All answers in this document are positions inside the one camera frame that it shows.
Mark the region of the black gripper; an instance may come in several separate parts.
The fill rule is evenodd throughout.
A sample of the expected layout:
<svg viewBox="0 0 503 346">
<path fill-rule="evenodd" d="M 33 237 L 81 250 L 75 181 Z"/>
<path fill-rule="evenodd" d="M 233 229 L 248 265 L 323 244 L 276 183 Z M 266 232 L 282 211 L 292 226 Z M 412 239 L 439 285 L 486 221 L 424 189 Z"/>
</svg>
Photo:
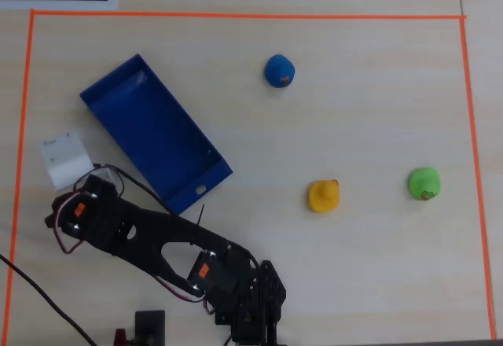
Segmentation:
<svg viewBox="0 0 503 346">
<path fill-rule="evenodd" d="M 231 309 L 218 307 L 215 324 L 230 327 L 234 344 L 266 344 L 266 313 L 270 322 L 278 324 L 286 300 L 286 289 L 272 262 L 263 260 L 258 270 L 248 264 L 248 270 L 238 275 L 236 294 Z"/>
</svg>

